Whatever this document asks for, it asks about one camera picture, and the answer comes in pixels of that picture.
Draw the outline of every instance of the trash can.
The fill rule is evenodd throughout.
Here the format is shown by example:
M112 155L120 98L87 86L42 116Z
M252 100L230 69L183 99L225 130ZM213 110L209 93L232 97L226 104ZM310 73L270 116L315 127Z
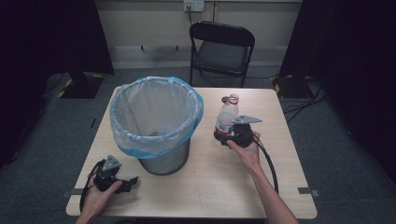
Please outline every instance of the trash can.
M170 175L184 166L203 114L201 95L176 77L143 77L123 85L110 106L119 149L155 175Z

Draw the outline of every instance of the plastic bottle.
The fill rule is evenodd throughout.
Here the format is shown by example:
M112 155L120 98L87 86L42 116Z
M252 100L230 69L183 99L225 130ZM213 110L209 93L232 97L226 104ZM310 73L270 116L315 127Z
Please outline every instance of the plastic bottle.
M233 119L238 117L239 96L231 94L228 101L224 103L216 121L214 135L219 140L220 137L231 133L233 127Z

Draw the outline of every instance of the gray carpet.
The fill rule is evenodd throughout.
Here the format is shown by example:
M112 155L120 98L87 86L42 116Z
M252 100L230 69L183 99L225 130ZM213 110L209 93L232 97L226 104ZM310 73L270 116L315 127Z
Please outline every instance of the gray carpet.
M251 66L246 88L272 88L268 78L279 66ZM179 77L188 81L189 67L117 70L107 76L94 100L59 99L68 80L50 78L43 114L24 142L16 161L0 170L0 223L73 223L65 212L63 190L76 184L111 93L140 77ZM200 87L238 87L239 78L194 77ZM313 92L318 83L311 83ZM281 99L283 108L305 99ZM290 119L293 112L285 114ZM396 188L374 158L349 136L342 115L323 100L305 108L290 123L290 132L315 197L318 216L301 223L396 223ZM100 217L97 223L114 223ZM192 220L138 219L137 223L192 223ZM257 220L195 220L194 223L259 223Z

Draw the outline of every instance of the blue plastic bag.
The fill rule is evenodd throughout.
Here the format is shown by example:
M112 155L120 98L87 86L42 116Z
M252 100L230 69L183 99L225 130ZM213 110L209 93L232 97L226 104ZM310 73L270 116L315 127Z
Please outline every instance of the blue plastic bag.
M192 137L204 100L176 77L144 77L123 85L110 106L114 139L124 153L157 158Z

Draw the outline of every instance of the chair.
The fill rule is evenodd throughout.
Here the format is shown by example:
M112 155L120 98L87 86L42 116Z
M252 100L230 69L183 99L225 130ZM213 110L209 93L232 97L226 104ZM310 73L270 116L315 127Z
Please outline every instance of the chair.
M241 88L253 52L255 39L247 29L222 24L213 21L198 21L190 27L191 65L190 85L192 85L192 71L202 71L241 77ZM197 42L202 45L197 49Z

